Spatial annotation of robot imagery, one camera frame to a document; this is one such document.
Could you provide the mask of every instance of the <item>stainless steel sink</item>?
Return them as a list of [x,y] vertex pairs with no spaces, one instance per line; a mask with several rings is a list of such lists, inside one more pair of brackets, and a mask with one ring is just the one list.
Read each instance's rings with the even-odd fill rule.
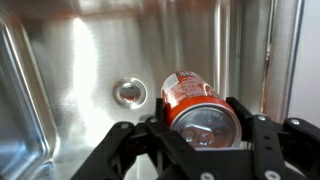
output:
[[[70,179],[110,127],[200,74],[286,116],[301,0],[0,0],[0,175]],[[155,179],[142,156],[127,179]]]

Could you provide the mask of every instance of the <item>drain hole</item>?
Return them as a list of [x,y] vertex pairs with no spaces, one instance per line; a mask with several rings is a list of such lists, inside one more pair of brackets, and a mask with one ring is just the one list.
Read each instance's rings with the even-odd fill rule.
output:
[[147,98],[144,84],[136,78],[123,78],[113,88],[116,102],[123,108],[136,109],[143,105]]
[[120,87],[119,94],[123,101],[133,103],[140,99],[141,91],[137,85],[125,83]]

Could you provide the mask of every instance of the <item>screw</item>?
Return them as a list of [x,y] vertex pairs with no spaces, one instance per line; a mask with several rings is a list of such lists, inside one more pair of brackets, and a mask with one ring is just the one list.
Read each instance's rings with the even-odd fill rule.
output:
[[261,121],[265,121],[265,120],[266,120],[266,117],[264,117],[264,116],[258,116],[258,119],[261,120]]
[[300,121],[299,121],[299,120],[296,120],[296,119],[292,119],[292,120],[291,120],[291,123],[294,124],[294,125],[299,125],[299,124],[300,124]]
[[155,122],[157,122],[158,120],[156,119],[156,118],[151,118],[150,119],[150,122],[152,122],[152,123],[155,123]]
[[267,170],[264,175],[266,176],[267,180],[281,180],[280,175],[272,170]]
[[121,124],[122,129],[127,129],[129,127],[128,123]]
[[214,176],[209,172],[203,172],[200,176],[200,180],[214,180]]

